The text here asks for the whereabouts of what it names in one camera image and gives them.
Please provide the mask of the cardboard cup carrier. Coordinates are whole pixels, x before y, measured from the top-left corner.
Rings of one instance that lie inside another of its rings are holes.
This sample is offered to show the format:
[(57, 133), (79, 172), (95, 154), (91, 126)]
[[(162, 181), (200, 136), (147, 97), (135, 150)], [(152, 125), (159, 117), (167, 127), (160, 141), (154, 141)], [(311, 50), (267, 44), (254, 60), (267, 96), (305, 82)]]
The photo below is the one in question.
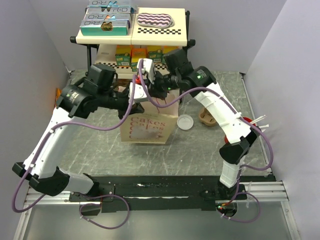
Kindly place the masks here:
[(214, 125), (217, 124), (217, 121), (215, 118), (211, 115), (211, 113), (203, 107), (198, 114), (198, 118), (201, 123), (205, 124), (208, 127), (213, 127)]

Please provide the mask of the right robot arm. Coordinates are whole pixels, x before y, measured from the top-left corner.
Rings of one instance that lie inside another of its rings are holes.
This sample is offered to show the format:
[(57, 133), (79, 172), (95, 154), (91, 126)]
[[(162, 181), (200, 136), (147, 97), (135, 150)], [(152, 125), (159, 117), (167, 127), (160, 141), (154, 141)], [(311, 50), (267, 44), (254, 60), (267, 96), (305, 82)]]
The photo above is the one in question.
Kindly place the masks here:
[(180, 89), (197, 100), (218, 123), (228, 140), (219, 150), (223, 167), (218, 193), (223, 199), (230, 199), (236, 193), (240, 164), (257, 139), (257, 132), (235, 110), (207, 67), (194, 68), (180, 48), (165, 54), (164, 59), (168, 74), (156, 71), (147, 59), (140, 64), (139, 72), (147, 76), (151, 93)]

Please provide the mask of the pink white paper bag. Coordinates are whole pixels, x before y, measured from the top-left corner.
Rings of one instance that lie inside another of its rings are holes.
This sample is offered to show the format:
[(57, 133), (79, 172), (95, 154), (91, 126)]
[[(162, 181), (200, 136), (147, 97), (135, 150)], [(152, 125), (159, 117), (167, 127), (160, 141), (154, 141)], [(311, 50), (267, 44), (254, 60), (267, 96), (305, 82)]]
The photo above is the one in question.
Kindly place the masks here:
[(165, 144), (177, 124), (179, 102), (158, 108), (149, 100), (140, 103), (144, 113), (130, 114), (120, 126), (124, 143)]

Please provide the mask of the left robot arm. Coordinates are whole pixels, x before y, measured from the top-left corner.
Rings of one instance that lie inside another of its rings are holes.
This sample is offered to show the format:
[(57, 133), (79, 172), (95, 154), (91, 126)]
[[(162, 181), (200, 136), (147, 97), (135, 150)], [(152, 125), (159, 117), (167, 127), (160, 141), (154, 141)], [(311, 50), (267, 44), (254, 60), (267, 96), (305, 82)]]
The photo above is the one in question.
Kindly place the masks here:
[(23, 162), (16, 162), (12, 170), (22, 181), (27, 180), (34, 190), (48, 196), (63, 191), (81, 193), (87, 201), (99, 195), (99, 183), (88, 174), (71, 173), (59, 167), (63, 149), (78, 127), (87, 127), (86, 119), (98, 108), (118, 111), (121, 123), (141, 109), (136, 102), (142, 87), (133, 76), (122, 91), (115, 89), (116, 70), (108, 65), (94, 64), (88, 74), (61, 91), (49, 124), (38, 144)]

